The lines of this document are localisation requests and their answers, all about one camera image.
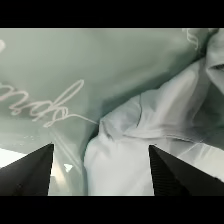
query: wrinkled cloth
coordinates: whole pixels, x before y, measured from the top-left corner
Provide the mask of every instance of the wrinkled cloth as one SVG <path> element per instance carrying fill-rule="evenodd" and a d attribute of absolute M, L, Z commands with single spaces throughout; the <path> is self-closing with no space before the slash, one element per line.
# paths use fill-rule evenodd
<path fill-rule="evenodd" d="M 206 56 L 100 121 L 84 165 L 89 195 L 154 195 L 148 146 L 224 181 L 224 29 Z"/>

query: white triangle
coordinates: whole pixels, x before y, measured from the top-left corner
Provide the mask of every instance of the white triangle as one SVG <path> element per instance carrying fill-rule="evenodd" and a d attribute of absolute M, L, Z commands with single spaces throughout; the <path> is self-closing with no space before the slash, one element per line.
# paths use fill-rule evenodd
<path fill-rule="evenodd" d="M 64 166 L 65 166 L 65 171 L 68 173 L 70 170 L 71 170 L 71 168 L 73 167 L 72 165 L 69 165 L 69 164 L 64 164 Z"/>

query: crumpled fabric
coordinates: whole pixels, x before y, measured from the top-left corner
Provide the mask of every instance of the crumpled fabric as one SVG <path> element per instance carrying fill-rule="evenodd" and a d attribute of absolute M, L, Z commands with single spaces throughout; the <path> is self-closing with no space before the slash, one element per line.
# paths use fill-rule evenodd
<path fill-rule="evenodd" d="M 224 181 L 224 29 L 206 56 L 100 121 L 84 165 L 89 195 L 154 195 L 148 146 Z"/>

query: black object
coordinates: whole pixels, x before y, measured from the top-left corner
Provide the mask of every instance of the black object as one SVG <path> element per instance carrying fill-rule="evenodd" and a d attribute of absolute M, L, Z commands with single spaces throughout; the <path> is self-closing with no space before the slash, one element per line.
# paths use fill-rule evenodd
<path fill-rule="evenodd" d="M 0 169 L 0 196 L 47 196 L 53 152 L 48 144 Z"/>
<path fill-rule="evenodd" d="M 224 183 L 150 145 L 155 196 L 224 196 Z"/>

